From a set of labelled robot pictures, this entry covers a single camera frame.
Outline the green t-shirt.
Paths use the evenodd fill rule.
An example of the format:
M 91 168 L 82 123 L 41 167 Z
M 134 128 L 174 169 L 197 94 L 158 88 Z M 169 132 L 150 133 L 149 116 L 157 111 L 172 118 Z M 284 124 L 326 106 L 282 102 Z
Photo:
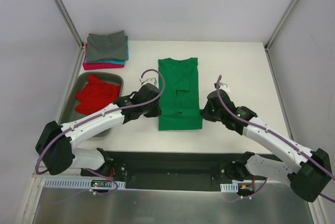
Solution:
M 200 130 L 203 119 L 199 107 L 198 58 L 158 60 L 165 89 L 159 99 L 162 114 L 160 131 Z

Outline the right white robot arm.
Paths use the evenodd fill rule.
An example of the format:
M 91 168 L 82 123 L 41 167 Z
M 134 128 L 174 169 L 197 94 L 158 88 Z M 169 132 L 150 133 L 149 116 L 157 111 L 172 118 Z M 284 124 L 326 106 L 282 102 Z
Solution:
M 251 109 L 235 106 L 221 89 L 207 96 L 201 116 L 206 121 L 221 122 L 278 158 L 266 159 L 247 151 L 225 168 L 226 175 L 233 180 L 243 181 L 252 175 L 266 177 L 289 186 L 301 199 L 312 203 L 334 179 L 326 151 L 321 148 L 314 151 L 284 137 Z

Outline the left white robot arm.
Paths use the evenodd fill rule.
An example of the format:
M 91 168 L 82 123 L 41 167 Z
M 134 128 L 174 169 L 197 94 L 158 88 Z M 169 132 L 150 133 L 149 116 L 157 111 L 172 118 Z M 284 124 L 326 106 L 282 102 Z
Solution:
M 58 175 L 69 168 L 81 169 L 83 176 L 111 177 L 114 164 L 102 148 L 83 149 L 80 144 L 113 127 L 121 126 L 140 116 L 158 117 L 159 99 L 163 91 L 147 83 L 127 96 L 117 98 L 103 109 L 82 119 L 45 125 L 36 144 L 39 157 L 35 166 L 38 175 Z

